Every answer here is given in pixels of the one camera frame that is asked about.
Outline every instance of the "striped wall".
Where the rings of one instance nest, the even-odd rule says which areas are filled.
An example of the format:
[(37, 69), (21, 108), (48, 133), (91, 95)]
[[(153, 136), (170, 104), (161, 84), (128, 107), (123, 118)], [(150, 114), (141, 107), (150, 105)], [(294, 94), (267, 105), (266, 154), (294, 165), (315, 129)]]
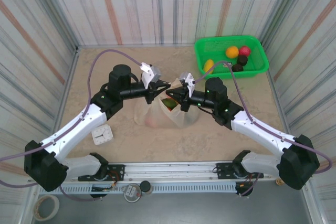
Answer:
[(336, 0), (287, 0), (263, 41), (292, 133), (332, 157), (334, 168), (314, 179), (329, 223), (336, 223), (335, 6)]
[[(0, 0), (1, 157), (53, 131), (75, 47), (47, 7), (46, 0)], [(1, 179), (24, 184), (22, 167), (23, 158), (1, 162)], [(0, 186), (0, 223), (18, 223), (25, 197), (24, 189)]]
[(52, 0), (80, 45), (261, 37), (281, 0)]

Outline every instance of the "white clock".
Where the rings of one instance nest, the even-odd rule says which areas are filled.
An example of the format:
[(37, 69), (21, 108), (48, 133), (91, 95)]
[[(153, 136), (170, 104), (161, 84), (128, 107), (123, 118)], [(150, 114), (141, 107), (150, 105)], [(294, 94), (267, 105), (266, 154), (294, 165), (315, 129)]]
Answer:
[(91, 133), (96, 145), (103, 144), (113, 139), (111, 127), (107, 124), (95, 128)]

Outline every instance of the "green plastic basket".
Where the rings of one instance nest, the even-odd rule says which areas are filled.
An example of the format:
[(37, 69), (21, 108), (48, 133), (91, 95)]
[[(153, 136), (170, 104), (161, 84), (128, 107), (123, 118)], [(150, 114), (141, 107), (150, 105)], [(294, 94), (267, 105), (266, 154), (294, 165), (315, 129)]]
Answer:
[[(244, 71), (235, 72), (236, 78), (251, 78), (259, 73), (263, 73), (268, 69), (268, 60), (264, 49), (259, 40), (253, 36), (227, 36), (216, 38), (200, 39), (195, 43), (195, 51), (197, 57), (198, 68), (202, 74), (205, 62), (212, 59), (215, 63), (220, 60), (231, 62), (233, 65), (237, 63), (236, 59), (229, 59), (225, 55), (225, 50), (228, 47), (248, 46), (251, 49), (251, 54), (248, 56), (248, 61), (243, 66)], [(231, 79), (231, 73), (227, 67), (218, 65), (212, 74), (208, 74), (205, 78), (219, 77), (221, 79)]]

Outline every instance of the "plastic bag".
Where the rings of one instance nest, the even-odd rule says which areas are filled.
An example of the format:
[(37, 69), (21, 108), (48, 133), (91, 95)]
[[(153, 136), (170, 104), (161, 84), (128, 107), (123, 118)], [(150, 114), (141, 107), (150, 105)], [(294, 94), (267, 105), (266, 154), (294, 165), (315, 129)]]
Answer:
[[(180, 87), (179, 79), (171, 84), (171, 89)], [(192, 125), (198, 119), (199, 109), (190, 106), (188, 112), (181, 111), (181, 105), (177, 105), (170, 111), (162, 102), (169, 98), (165, 92), (158, 95), (152, 104), (147, 104), (145, 99), (138, 99), (134, 108), (134, 120), (138, 125), (152, 128), (185, 128)]]

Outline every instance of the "roll of tape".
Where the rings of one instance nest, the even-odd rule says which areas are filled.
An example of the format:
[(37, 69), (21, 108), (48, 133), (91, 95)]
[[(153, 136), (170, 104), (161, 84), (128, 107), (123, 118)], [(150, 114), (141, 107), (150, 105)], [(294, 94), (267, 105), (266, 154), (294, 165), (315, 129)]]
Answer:
[[(52, 199), (54, 202), (54, 209), (51, 212), (51, 214), (47, 217), (42, 217), (38, 211), (40, 205), (43, 203), (43, 201), (47, 200), (47, 199)], [(44, 195), (41, 198), (38, 199), (38, 201), (35, 203), (34, 207), (33, 207), (33, 216), (36, 220), (38, 221), (45, 221), (45, 220), (50, 220), (52, 217), (54, 217), (59, 209), (59, 200), (57, 197), (55, 197), (54, 195)]]

